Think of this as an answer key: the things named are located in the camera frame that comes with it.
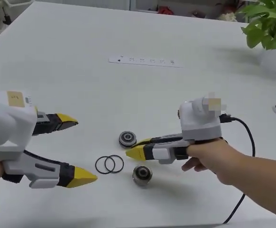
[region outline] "ball bearing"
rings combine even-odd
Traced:
[[[137,143],[136,135],[133,132],[122,132],[119,136],[119,144],[124,148],[130,148]]]
[[[141,187],[147,186],[152,176],[152,170],[146,166],[137,166],[134,168],[133,181]]]

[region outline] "table surface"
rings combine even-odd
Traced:
[[[34,137],[28,150],[97,174],[98,157],[118,154],[119,174],[98,175],[75,189],[32,190],[28,180],[0,180],[0,227],[147,227],[219,224],[241,197],[209,171],[182,172],[146,162],[149,188],[131,175],[138,163],[118,145],[122,131],[138,139],[179,133],[181,102],[215,91],[228,113],[250,127],[257,156],[276,159],[276,78],[248,49],[245,24],[35,2],[0,35],[0,90],[25,89],[40,111],[79,120],[71,129]],[[108,63],[115,55],[178,60],[183,68]],[[251,154],[239,123],[223,136]],[[245,199],[232,222],[275,218]]]

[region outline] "white pot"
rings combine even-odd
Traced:
[[[260,65],[272,73],[276,73],[276,49],[263,50],[259,56]]]

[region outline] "potted plant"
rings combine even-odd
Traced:
[[[276,0],[258,0],[240,10],[251,22],[241,28],[247,35],[247,45],[254,48],[261,43],[264,51],[259,61],[266,70],[276,72]]]

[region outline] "black o-ring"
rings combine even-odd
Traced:
[[[104,167],[107,169],[108,172],[101,172],[101,171],[98,169],[98,167],[97,167],[98,161],[99,161],[100,159],[102,159],[102,158],[106,158],[106,159],[105,159],[105,162],[104,162]],[[110,171],[110,170],[106,167],[106,161],[107,161],[108,158],[110,158],[110,159],[113,161],[113,163],[114,163],[114,167],[113,167],[112,170],[115,169],[115,167],[116,167],[115,160],[112,159],[110,156],[102,156],[102,157],[98,158],[97,161],[96,161],[96,163],[95,163],[95,168],[96,168],[97,172],[99,172],[99,173],[101,173],[101,174],[109,174],[109,173],[112,173],[112,171]]]
[[[114,166],[114,168],[113,168],[112,170],[109,170],[109,169],[106,167],[106,161],[107,161],[109,158],[112,159],[112,157],[117,157],[117,158],[119,158],[119,159],[122,161],[122,167],[121,167],[121,169],[119,169],[118,171],[114,171],[115,166]],[[121,171],[123,170],[123,168],[124,168],[124,160],[123,160],[120,156],[113,154],[113,155],[111,155],[111,156],[108,156],[108,157],[105,159],[105,161],[104,161],[104,167],[107,169],[107,171],[110,171],[111,173],[119,173],[119,172],[121,172]]]

